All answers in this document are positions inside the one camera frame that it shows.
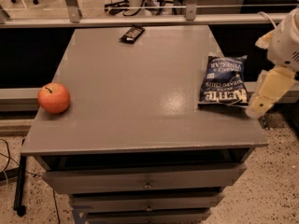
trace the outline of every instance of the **terrazzo floor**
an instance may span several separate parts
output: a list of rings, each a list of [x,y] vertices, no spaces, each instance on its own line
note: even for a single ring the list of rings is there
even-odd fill
[[[264,130],[268,147],[253,151],[246,161],[247,171],[231,187],[227,187],[224,199],[211,208],[211,216],[204,224],[297,224],[299,223],[299,139],[296,131],[279,112],[267,116],[270,126]],[[18,131],[30,126],[32,119],[2,120],[0,131],[5,127]],[[19,161],[24,135],[1,133],[1,139],[8,142],[11,157]],[[7,154],[4,141],[0,151]],[[0,157],[0,170],[7,159]],[[13,161],[8,169],[17,167]],[[43,169],[33,159],[27,159],[28,172],[41,174]],[[86,223],[84,216],[73,212],[66,195],[55,194],[37,175],[26,174],[23,201],[26,214],[19,217],[13,211],[16,179],[0,182],[0,223]]]

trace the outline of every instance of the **snack package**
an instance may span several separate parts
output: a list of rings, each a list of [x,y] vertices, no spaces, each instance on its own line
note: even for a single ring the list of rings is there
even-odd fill
[[[248,92],[244,85],[243,57],[209,56],[206,76],[200,89],[199,105],[248,105]]]

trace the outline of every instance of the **apple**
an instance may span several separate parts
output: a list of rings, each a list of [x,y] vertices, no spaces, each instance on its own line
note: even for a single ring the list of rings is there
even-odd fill
[[[51,114],[64,112],[70,105],[70,99],[68,89],[55,82],[43,86],[37,94],[39,105]]]

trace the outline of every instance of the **desk top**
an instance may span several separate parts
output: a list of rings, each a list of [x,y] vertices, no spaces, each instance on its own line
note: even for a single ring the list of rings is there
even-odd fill
[[[54,80],[71,92],[60,115],[39,109],[23,155],[260,147],[263,129],[239,108],[198,109],[209,52],[221,51],[208,26],[78,29]]]

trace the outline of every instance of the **desk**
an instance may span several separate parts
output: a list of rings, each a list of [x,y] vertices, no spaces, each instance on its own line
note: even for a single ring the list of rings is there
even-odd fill
[[[146,27],[133,45],[127,30],[74,32],[54,78],[71,106],[39,109],[21,154],[90,223],[200,222],[263,130],[242,109],[198,109],[208,53],[221,53],[208,26]]]

